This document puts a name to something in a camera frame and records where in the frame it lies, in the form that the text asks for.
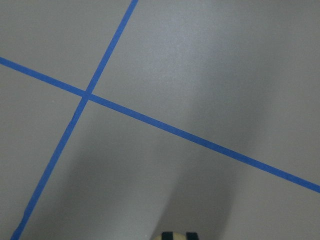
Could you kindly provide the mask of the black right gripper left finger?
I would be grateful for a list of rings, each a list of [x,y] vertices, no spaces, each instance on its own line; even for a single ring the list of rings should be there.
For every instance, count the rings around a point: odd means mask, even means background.
[[[173,232],[162,232],[161,233],[161,240],[174,240],[174,233]]]

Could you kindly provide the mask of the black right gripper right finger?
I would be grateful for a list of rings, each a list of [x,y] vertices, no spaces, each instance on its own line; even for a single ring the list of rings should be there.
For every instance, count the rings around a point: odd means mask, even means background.
[[[199,236],[196,232],[187,232],[186,239],[187,240],[199,240]]]

